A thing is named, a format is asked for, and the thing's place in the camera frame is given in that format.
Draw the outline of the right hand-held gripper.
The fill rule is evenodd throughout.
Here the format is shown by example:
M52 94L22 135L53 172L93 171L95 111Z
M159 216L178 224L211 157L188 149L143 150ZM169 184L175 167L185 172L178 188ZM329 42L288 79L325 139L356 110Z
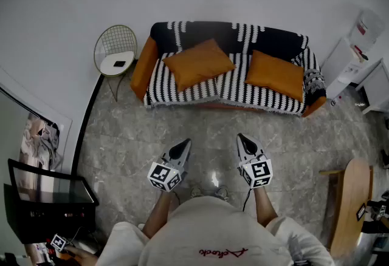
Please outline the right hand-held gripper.
M250 188L270 184L273 178L272 162L264 154L262 143L247 134L238 133L236 147L239 157L239 173Z

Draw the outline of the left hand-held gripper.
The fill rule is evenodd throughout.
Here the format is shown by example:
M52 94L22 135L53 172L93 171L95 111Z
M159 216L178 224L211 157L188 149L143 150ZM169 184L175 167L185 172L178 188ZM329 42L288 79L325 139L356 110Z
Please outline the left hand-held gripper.
M172 191L186 175L186 162L190 155L191 139L183 138L172 142L167 152L153 162L148 172L152 186L161 191Z

